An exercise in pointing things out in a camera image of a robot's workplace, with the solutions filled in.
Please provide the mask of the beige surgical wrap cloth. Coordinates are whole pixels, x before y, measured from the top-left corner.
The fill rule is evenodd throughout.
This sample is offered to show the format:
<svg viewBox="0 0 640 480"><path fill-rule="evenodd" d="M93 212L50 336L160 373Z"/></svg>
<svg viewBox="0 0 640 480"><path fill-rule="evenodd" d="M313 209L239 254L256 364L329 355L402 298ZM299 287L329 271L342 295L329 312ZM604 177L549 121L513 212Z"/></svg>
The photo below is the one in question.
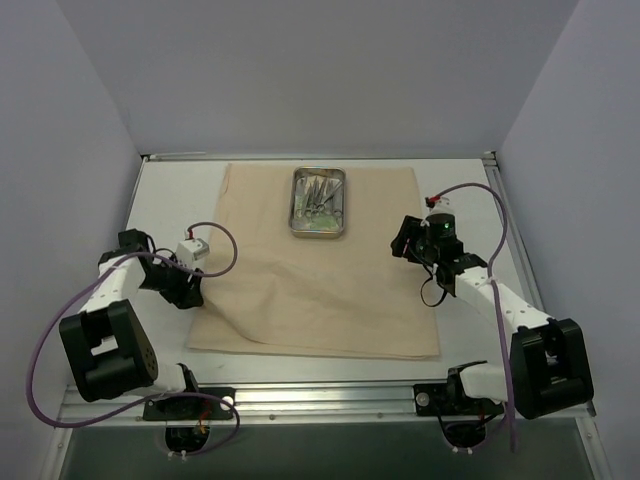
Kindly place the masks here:
<svg viewBox="0 0 640 480"><path fill-rule="evenodd" d="M295 237L293 171L233 163L216 202L204 305L192 349L422 360L439 354L425 271L392 256L403 219L420 216L414 171L350 168L346 227L336 239Z"/></svg>

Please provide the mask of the metal instrument tray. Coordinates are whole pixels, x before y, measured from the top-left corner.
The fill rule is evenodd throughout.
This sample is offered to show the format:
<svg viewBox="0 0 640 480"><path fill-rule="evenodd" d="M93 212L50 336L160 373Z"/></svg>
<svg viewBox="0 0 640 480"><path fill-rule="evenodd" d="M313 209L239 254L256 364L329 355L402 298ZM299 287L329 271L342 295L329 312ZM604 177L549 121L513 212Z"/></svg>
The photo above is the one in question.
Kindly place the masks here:
<svg viewBox="0 0 640 480"><path fill-rule="evenodd" d="M306 176L321 175L336 178L343 182L342 188L335 198L328 204L334 208L334 214L322 214L311 218L296 218L294 216L294 202L296 200L296 184ZM345 229L346 224L346 186L347 175L341 168L329 167L299 167L292 175L292 189L290 195L290 207L288 224L291 233L299 238L336 239Z"/></svg>

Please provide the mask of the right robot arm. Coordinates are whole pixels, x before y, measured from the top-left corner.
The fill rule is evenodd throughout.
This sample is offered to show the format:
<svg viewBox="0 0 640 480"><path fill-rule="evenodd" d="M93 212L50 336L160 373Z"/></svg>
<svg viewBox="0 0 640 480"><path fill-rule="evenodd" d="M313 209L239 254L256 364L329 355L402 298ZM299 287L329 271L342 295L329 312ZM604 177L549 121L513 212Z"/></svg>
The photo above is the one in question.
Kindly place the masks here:
<svg viewBox="0 0 640 480"><path fill-rule="evenodd" d="M508 363L450 368L442 392L432 397L433 407L456 415L475 413L487 403L512 403L521 416L535 419L593 399L580 326L537 309L491 276L488 263L457 238L454 215L406 216L390 247L394 257L423 266L445 294L505 333Z"/></svg>

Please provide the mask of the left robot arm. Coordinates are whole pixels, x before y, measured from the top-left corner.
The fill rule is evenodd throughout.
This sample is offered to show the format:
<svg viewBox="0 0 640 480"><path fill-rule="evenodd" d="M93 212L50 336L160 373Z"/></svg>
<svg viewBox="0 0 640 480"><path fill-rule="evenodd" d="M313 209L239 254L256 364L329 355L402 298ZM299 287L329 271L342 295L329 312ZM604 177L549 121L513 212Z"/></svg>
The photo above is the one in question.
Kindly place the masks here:
<svg viewBox="0 0 640 480"><path fill-rule="evenodd" d="M59 334L85 401L167 393L166 408L179 419L190 419L202 405L195 377L182 363L158 359L132 299L149 290L180 310L201 307L201 279L177 268L176 256L169 258L171 264L156 263L147 256L150 252L146 233L120 232L118 247L99 260L99 272L107 278L77 314L61 320Z"/></svg>

